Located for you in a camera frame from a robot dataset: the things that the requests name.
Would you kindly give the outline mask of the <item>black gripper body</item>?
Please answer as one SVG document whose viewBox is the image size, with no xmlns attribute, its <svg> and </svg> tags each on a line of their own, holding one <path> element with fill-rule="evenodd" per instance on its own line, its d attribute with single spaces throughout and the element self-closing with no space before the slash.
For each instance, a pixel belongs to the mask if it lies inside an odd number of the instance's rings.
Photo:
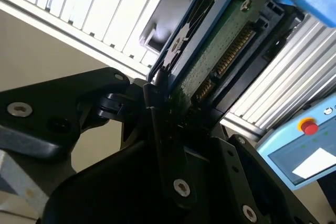
<svg viewBox="0 0 336 224">
<path fill-rule="evenodd" d="M 186 152 L 197 201 L 183 209 L 163 196 L 156 159 L 144 143 L 68 178 L 48 200 L 42 223 L 241 223 L 241 209 L 208 160 Z"/>
</svg>

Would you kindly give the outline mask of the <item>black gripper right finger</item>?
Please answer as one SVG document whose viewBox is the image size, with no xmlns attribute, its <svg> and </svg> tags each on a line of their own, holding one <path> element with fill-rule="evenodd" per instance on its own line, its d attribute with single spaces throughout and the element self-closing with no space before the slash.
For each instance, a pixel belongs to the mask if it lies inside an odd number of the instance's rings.
<svg viewBox="0 0 336 224">
<path fill-rule="evenodd" d="M 210 223 L 317 223 L 317 219 L 241 135 L 228 137 L 204 113 L 183 121 L 188 147 L 206 160 Z"/>
</svg>

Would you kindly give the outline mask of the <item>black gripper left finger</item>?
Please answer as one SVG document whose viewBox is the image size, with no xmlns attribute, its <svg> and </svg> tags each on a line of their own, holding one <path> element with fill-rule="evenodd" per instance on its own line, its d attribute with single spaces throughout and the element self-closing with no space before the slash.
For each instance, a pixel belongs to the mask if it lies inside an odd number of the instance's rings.
<svg viewBox="0 0 336 224">
<path fill-rule="evenodd" d="M 40 160 L 70 156 L 80 135 L 122 123 L 121 147 L 145 143 L 163 196 L 183 209 L 197 201 L 176 124 L 157 86 L 107 67 L 1 92 L 1 149 Z"/>
</svg>

